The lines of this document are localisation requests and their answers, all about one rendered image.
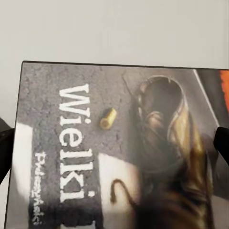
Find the hardback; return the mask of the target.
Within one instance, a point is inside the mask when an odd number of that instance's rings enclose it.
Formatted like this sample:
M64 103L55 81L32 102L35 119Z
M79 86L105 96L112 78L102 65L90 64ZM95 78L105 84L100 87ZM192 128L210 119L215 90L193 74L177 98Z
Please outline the hardback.
M229 69L23 61L4 229L229 229Z

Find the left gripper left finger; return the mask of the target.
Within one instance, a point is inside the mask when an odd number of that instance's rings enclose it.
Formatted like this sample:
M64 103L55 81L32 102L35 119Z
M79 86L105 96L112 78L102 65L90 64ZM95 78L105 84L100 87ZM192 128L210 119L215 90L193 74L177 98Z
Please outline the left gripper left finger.
M0 183L10 171L14 129L0 132Z

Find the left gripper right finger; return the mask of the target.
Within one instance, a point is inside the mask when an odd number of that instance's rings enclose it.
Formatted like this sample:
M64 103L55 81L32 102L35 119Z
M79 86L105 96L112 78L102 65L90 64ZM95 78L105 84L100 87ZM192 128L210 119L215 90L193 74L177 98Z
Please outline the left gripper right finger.
M214 145L229 166L229 129L218 127L215 133Z

